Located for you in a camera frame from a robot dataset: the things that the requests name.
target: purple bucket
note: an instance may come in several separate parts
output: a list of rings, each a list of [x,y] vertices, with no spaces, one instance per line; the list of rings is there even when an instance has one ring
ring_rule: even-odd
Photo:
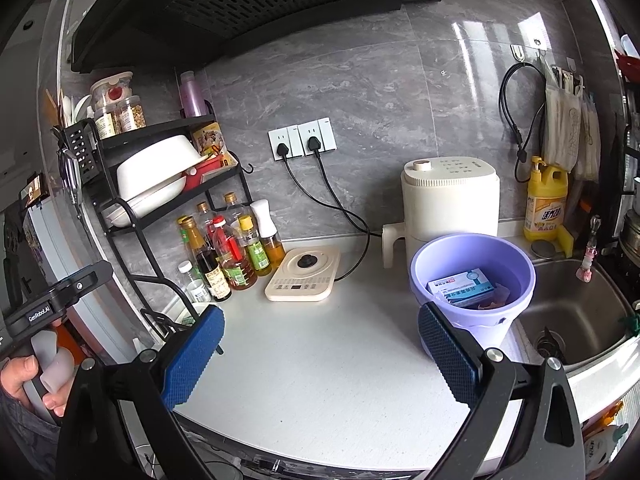
[[[491,310],[470,310],[437,300],[427,282],[479,268],[494,285],[510,291],[507,304]],[[411,262],[411,290],[422,305],[435,302],[449,322],[469,330],[482,348],[498,346],[511,323],[529,306],[536,285],[536,271],[529,257],[512,243],[495,236],[459,233],[436,238]]]

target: yellow sponge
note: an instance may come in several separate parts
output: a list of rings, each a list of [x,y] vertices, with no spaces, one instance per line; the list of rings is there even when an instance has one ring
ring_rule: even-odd
[[[565,257],[570,258],[574,254],[574,237],[563,225],[558,227],[558,244],[564,251]]]

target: induction cooktop knob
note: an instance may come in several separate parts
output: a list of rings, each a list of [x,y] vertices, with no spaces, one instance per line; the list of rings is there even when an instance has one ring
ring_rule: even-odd
[[[318,262],[318,257],[313,256],[312,254],[303,254],[300,256],[298,260],[298,266],[301,269],[306,269],[307,267],[314,266]]]

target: blue gripper pad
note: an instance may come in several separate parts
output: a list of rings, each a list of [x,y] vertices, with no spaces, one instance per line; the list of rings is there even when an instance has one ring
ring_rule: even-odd
[[[418,332],[457,402],[473,408],[479,399],[478,369],[426,304],[418,312]]]
[[[187,341],[164,372],[161,399],[171,411],[189,400],[202,371],[225,333],[225,315],[218,307],[208,307],[190,329]]]

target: white lid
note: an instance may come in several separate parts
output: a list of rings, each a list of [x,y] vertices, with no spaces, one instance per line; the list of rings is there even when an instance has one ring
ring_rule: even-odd
[[[91,89],[89,91],[91,93],[94,93],[94,90],[98,88],[98,86],[104,85],[106,83],[110,84],[111,86],[117,85],[120,79],[124,79],[127,77],[131,79],[131,77],[133,77],[133,72],[120,72],[119,74],[111,75],[109,77],[105,77],[104,79],[100,79],[100,81],[96,81],[94,84],[91,85]]]
[[[193,70],[187,70],[187,72],[182,72],[180,74],[180,81],[183,83],[187,81],[194,81],[196,79],[196,75],[193,73]]]
[[[189,272],[191,269],[193,269],[193,264],[189,260],[178,265],[178,270],[183,274]]]
[[[251,204],[251,209],[258,221],[258,232],[262,238],[268,238],[278,232],[276,225],[271,220],[268,200],[256,200]]]
[[[495,170],[472,156],[434,156],[406,163],[402,176],[412,186],[458,186],[471,179],[494,177]]]

